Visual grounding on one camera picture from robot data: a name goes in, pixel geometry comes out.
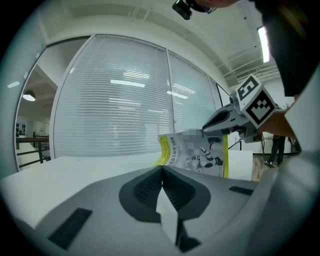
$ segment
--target table surface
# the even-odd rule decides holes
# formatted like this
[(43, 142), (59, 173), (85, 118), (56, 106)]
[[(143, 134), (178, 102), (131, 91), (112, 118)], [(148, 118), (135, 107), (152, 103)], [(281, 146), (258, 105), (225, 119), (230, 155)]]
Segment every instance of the table surface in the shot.
[[(160, 155), (58, 157), (3, 178), (0, 192), (13, 216), (35, 228), (52, 209), (86, 186), (148, 168)], [(229, 150), (229, 178), (251, 180), (251, 175), (252, 152)]]

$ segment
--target black slot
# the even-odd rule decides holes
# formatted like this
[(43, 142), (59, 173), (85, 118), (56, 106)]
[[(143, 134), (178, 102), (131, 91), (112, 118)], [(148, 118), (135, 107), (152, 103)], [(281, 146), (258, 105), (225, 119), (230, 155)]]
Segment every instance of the black slot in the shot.
[(82, 208), (76, 209), (48, 239), (60, 248), (67, 250), (90, 217), (91, 213), (91, 210)]
[(244, 194), (244, 195), (247, 195), (247, 196), (251, 196), (252, 193), (254, 192), (253, 189), (248, 189), (248, 188), (239, 187), (239, 186), (232, 186), (232, 187), (229, 188), (229, 190), (233, 191), (233, 192), (240, 193), (240, 194)]

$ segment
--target yellow edge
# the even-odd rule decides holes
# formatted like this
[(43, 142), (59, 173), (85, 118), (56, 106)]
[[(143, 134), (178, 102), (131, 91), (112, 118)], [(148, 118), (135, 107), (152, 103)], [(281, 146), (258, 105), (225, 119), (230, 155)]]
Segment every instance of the yellow edge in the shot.
[(170, 157), (170, 145), (167, 137), (161, 136), (159, 143), (161, 145), (161, 156), (153, 166), (164, 166)]
[(223, 136), (224, 172), (223, 177), (229, 178), (228, 136)]

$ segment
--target floor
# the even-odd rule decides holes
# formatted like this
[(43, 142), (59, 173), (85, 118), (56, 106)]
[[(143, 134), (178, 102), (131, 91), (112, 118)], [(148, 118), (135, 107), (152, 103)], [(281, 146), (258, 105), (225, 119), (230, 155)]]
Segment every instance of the floor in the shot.
[[(283, 162), (282, 165), (288, 161), (291, 157), (290, 156), (284, 156), (283, 157)], [(278, 164), (277, 164), (277, 159), (275, 160), (275, 162), (272, 163), (272, 165), (277, 168)], [(258, 182), (263, 173), (267, 172), (268, 170), (271, 170), (270, 167), (268, 167), (266, 164), (264, 164), (264, 157), (262, 155), (254, 155), (253, 156), (253, 166), (252, 166), (252, 176), (251, 176), (251, 180)]]

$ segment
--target magazine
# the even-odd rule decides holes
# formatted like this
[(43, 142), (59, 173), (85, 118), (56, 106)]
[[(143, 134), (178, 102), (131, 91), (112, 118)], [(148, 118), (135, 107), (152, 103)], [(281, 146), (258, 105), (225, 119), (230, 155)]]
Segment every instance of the magazine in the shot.
[(162, 154), (154, 165), (229, 177), (227, 136), (206, 136), (198, 129), (159, 135), (158, 140)]

